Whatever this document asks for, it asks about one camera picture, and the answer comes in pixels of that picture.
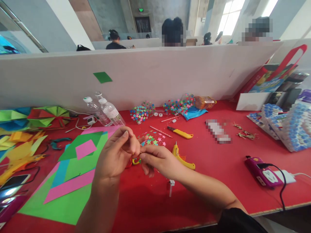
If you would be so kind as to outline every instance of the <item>pink paper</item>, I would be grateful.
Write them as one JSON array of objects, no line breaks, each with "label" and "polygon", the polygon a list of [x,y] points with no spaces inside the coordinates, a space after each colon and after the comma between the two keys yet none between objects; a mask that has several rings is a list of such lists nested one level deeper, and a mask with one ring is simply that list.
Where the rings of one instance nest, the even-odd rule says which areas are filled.
[{"label": "pink paper", "polygon": [[58,162],[55,167],[53,167],[52,171],[46,176],[46,178],[41,182],[39,187],[32,193],[30,197],[32,197],[41,187],[45,184],[45,182],[58,170],[60,162]]},{"label": "pink paper", "polygon": [[108,138],[110,138],[114,132],[121,126],[108,126],[108,127],[91,127],[82,132],[82,134],[96,133],[96,132],[108,132]]},{"label": "pink paper", "polygon": [[85,142],[85,143],[83,143],[80,146],[77,146],[75,148],[78,160],[84,158],[85,156],[89,155],[90,153],[92,153],[96,150],[97,150],[97,148],[94,145],[92,140],[89,140],[89,141],[87,141],[87,142]]},{"label": "pink paper", "polygon": [[81,176],[68,180],[67,182],[50,189],[43,204],[53,201],[61,196],[71,193],[92,183],[95,174],[95,169],[84,173]]}]

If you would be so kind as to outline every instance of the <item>black sleeve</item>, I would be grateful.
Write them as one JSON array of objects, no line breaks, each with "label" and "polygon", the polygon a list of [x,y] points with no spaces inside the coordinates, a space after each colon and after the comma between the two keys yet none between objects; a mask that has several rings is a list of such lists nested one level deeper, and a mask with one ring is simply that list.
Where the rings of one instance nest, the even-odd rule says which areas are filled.
[{"label": "black sleeve", "polygon": [[255,219],[239,208],[226,209],[222,212],[218,232],[267,233]]}]

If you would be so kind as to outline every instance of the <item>cable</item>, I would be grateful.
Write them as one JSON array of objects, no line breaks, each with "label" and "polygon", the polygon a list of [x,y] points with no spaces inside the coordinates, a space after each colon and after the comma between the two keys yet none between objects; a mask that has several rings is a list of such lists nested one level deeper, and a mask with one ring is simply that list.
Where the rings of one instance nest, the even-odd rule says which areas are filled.
[{"label": "cable", "polygon": [[281,199],[281,202],[282,202],[283,211],[285,211],[285,210],[286,210],[286,209],[285,209],[285,204],[284,204],[283,197],[282,197],[282,193],[283,193],[283,191],[284,191],[284,189],[285,189],[285,187],[286,187],[286,178],[285,178],[284,173],[282,172],[282,170],[281,170],[280,168],[278,168],[277,166],[275,166],[275,165],[272,164],[272,163],[259,163],[259,164],[257,164],[257,165],[258,165],[258,167],[259,167],[260,169],[264,169],[264,168],[267,168],[267,167],[269,167],[269,166],[273,166],[273,167],[277,168],[277,169],[281,172],[281,174],[282,174],[282,176],[283,176],[283,179],[284,179],[284,185],[283,185],[283,188],[282,188],[281,191],[280,191],[280,199]]},{"label": "cable", "polygon": [[293,177],[297,176],[297,175],[305,175],[309,178],[311,178],[311,176],[308,176],[307,174],[304,174],[304,173],[296,173],[296,174],[291,174]]},{"label": "cable", "polygon": [[[71,110],[71,109],[68,109],[68,108],[63,108],[63,109],[66,109],[66,110],[68,110],[68,111],[75,112],[75,113],[77,113],[77,114],[85,114],[85,115],[89,115],[89,116],[94,116],[94,115],[90,115],[90,114],[87,114],[87,113],[79,113],[79,112],[76,112],[76,111]],[[79,128],[79,127],[84,127],[84,126],[78,126],[79,119],[80,119],[80,118],[77,117],[77,122],[76,122],[76,124],[75,124],[75,128],[80,129],[80,130],[86,130],[86,129],[89,129],[89,128],[92,127],[92,125],[84,125],[84,126],[89,126],[89,127],[85,128],[85,129]]]},{"label": "cable", "polygon": [[0,191],[7,190],[7,189],[12,189],[12,188],[15,188],[15,187],[22,186],[22,185],[24,185],[24,184],[28,184],[28,183],[33,182],[34,179],[36,178],[36,176],[38,175],[39,171],[40,171],[40,167],[39,167],[39,166],[36,166],[36,167],[28,168],[28,169],[25,169],[25,170],[21,170],[21,171],[29,171],[29,170],[32,170],[32,169],[34,169],[34,168],[38,168],[38,170],[37,170],[37,172],[35,173],[35,175],[34,175],[34,177],[32,178],[31,181],[28,181],[28,182],[26,182],[26,183],[22,183],[22,184],[19,184],[19,185],[16,185],[16,186],[9,186],[9,187],[7,187],[7,188],[5,188],[5,189],[0,188]]}]

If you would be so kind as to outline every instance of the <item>bottle cap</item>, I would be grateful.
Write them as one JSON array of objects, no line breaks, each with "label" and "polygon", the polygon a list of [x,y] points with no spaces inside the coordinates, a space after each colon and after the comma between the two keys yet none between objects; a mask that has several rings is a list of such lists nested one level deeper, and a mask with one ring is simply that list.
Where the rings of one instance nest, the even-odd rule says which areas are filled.
[{"label": "bottle cap", "polygon": [[98,102],[99,102],[100,104],[105,104],[105,103],[107,103],[107,100],[106,100],[106,99],[100,99]]},{"label": "bottle cap", "polygon": [[83,100],[84,100],[84,102],[86,102],[86,103],[89,103],[89,102],[92,102],[92,101],[93,101],[91,97],[85,97]]}]

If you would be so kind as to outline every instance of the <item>glue gun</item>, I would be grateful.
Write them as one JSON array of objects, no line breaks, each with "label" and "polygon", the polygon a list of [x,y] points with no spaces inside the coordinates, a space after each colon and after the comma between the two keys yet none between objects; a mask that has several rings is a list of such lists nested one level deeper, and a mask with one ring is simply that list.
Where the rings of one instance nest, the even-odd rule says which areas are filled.
[{"label": "glue gun", "polygon": [[194,163],[187,163],[184,160],[181,159],[181,157],[179,156],[179,149],[177,146],[177,142],[173,147],[173,155],[177,158],[177,160],[179,160],[179,162],[181,162],[182,165],[186,166],[187,168],[190,168],[192,170],[195,170],[195,164]]}]

